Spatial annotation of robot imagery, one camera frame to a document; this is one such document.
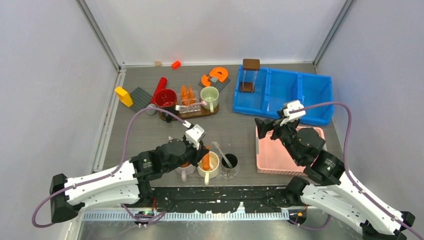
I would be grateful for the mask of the clear glass toothbrush holder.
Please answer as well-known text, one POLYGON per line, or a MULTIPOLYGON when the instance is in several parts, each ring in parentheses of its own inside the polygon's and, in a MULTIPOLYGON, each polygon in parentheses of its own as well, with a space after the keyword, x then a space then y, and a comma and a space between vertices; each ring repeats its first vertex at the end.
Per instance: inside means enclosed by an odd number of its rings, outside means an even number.
MULTIPOLYGON (((193 92, 194 92, 194 95, 195 95, 196 103, 201 102, 198 91, 193 90, 193 92)), ((180 95, 178 95, 177 105, 182 105, 182 100, 181 100, 180 95)), ((198 106, 190 107, 190 109, 185 110, 185 111, 179 111, 179 113, 180 114, 194 114, 194 113, 200 112, 201 108, 202 108, 202 106, 198 105, 198 106)))

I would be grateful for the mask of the lilac translucent mug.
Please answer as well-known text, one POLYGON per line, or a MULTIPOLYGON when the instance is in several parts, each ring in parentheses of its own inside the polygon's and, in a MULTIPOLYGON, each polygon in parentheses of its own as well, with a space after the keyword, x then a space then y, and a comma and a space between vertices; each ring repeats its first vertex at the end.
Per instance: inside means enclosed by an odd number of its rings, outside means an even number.
POLYGON ((180 179, 183 182, 187 181, 188 175, 193 174, 196 171, 196 167, 194 165, 180 166, 175 169, 175 171, 180 175, 180 179))

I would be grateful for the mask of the cream yellow mug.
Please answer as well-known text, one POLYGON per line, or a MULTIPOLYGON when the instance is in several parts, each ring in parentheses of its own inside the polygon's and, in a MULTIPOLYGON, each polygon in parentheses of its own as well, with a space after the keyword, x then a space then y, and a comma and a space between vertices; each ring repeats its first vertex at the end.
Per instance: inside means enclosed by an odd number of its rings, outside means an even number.
POLYGON ((197 172, 204 178, 206 186, 210 184, 212 178, 215 178, 220 173, 220 164, 219 156, 213 151, 210 151, 199 162, 197 172))

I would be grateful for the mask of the light green mug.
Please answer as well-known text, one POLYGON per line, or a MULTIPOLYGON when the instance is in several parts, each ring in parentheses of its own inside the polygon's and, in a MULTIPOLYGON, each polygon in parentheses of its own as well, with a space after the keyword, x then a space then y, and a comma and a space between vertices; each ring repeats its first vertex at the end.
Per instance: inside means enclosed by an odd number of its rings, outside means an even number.
POLYGON ((218 110, 219 95, 217 88, 212 86, 204 87, 200 92, 200 98, 205 102, 202 107, 210 113, 215 113, 218 110))

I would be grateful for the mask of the beige grey toothbrush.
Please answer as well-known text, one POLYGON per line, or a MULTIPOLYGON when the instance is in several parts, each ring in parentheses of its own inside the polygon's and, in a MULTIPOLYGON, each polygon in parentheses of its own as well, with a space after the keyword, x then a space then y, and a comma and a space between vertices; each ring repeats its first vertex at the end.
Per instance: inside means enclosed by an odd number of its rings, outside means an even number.
POLYGON ((223 153, 223 151, 221 150, 221 148, 220 148, 220 145, 216 142, 216 141, 212 141, 211 142, 216 148, 217 148, 217 150, 220 152, 220 154, 222 155, 222 157, 223 157, 223 159, 224 159, 224 162, 227 164, 227 167, 229 168, 229 169, 232 169, 233 168, 233 165, 231 164, 231 162, 229 161, 229 159, 225 156, 225 154, 223 153))

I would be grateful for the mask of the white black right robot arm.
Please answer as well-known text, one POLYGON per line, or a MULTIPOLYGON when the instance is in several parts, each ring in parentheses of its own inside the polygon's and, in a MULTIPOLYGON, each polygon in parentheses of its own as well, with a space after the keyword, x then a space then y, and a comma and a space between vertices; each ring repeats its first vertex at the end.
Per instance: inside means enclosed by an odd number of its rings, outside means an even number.
POLYGON ((299 100, 284 104, 277 119, 255 119, 259 139, 279 140, 306 178, 295 176, 283 191, 291 205, 316 207, 361 234, 364 240, 404 240, 415 216, 389 206, 349 170, 346 158, 324 149, 325 140, 311 127, 299 128, 307 107, 299 100))

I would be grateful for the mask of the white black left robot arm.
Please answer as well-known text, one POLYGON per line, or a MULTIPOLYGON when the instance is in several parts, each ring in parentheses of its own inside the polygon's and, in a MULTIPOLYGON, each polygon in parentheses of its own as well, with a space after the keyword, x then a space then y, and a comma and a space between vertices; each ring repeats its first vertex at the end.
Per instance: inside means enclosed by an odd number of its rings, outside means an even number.
POLYGON ((154 199, 150 182, 189 163, 198 166, 209 151, 202 141, 205 130, 191 125, 182 139, 171 139, 142 151, 120 166, 79 177, 54 175, 49 192, 52 223, 69 221, 95 207, 134 205, 148 207, 154 199))

